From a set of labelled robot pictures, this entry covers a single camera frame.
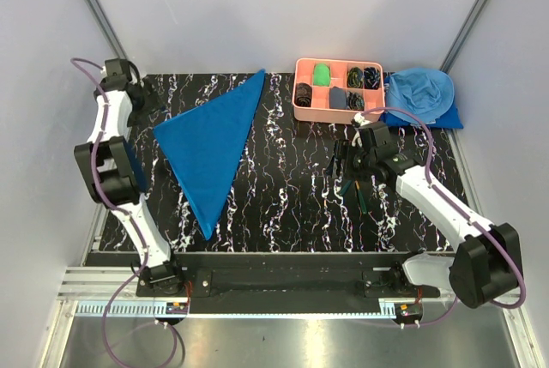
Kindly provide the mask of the gold spoon green handle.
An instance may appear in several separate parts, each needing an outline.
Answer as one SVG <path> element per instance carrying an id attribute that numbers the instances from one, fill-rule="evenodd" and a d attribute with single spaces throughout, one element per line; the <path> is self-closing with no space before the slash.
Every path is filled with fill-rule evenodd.
<path id="1" fill-rule="evenodd" d="M 344 196 L 346 195 L 346 193 L 349 191 L 349 189 L 355 185 L 355 181 L 354 180 L 349 180 L 347 181 L 339 190 L 338 194 L 340 196 Z"/>

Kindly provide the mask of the gold fork green handle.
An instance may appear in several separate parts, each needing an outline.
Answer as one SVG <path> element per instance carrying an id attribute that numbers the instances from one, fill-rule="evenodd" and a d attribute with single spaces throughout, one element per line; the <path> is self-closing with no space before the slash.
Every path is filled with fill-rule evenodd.
<path id="1" fill-rule="evenodd" d="M 357 201 L 359 203 L 360 213 L 361 214 L 367 214 L 368 209 L 367 209 L 367 206 L 366 206 L 365 197 L 364 197 L 364 194 L 361 190 L 361 187 L 360 187 L 360 184 L 359 184 L 358 180 L 354 181 L 354 189 L 355 189 L 355 194 L 356 194 L 356 197 L 357 197 Z"/>

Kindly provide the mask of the blue cloth napkin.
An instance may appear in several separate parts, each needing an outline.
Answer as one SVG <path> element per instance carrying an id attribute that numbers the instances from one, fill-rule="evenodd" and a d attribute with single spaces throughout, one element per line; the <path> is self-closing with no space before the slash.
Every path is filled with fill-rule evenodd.
<path id="1" fill-rule="evenodd" d="M 261 69 L 233 90 L 154 128 L 202 235 L 219 221 L 262 96 Z"/>

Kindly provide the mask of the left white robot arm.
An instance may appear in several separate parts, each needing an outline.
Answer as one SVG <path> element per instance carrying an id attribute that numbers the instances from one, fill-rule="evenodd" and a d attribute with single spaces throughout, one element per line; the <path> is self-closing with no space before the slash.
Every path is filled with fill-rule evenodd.
<path id="1" fill-rule="evenodd" d="M 73 58 L 71 63 L 80 71 L 85 64 L 92 65 L 102 74 L 101 80 L 93 80 L 97 104 L 93 131 L 74 148 L 87 191 L 119 220 L 136 247 L 139 286 L 150 295 L 177 295 L 184 289 L 185 275 L 149 212 L 145 174 L 127 141 L 131 128 L 158 110 L 158 94 L 130 60 L 114 58 L 100 66 Z"/>

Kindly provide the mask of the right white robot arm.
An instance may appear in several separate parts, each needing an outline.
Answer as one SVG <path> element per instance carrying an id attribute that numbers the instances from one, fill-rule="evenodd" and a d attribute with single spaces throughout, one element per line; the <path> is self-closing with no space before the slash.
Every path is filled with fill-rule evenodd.
<path id="1" fill-rule="evenodd" d="M 395 265 L 389 272 L 392 291 L 405 297 L 419 287 L 435 287 L 453 292 L 465 306 L 476 309 L 517 289 L 516 305 L 521 306 L 526 287 L 517 230 L 508 223 L 496 225 L 463 203 L 435 179 L 428 162 L 399 149 L 386 124 L 367 122 L 357 133 L 355 142 L 335 142 L 328 175 L 352 182 L 374 178 L 388 185 L 412 203 L 455 252 L 418 253 Z"/>

